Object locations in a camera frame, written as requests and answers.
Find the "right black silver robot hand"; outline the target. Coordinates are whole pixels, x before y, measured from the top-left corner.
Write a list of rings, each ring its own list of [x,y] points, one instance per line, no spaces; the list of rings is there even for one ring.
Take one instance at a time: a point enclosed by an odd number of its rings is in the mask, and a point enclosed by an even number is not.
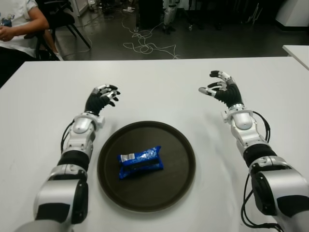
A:
[[[211,71],[210,77],[219,78],[221,81],[209,84],[207,87],[200,87],[200,93],[211,96],[223,102],[228,108],[243,104],[241,93],[234,79],[223,71]]]

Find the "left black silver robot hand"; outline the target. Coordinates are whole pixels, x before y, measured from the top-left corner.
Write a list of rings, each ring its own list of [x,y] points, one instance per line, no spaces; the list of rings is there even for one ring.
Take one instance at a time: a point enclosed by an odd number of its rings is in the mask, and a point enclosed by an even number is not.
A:
[[[84,111],[99,116],[100,111],[105,106],[110,105],[115,107],[114,102],[119,101],[118,95],[120,95],[120,92],[118,87],[114,85],[104,84],[95,87],[86,101]]]

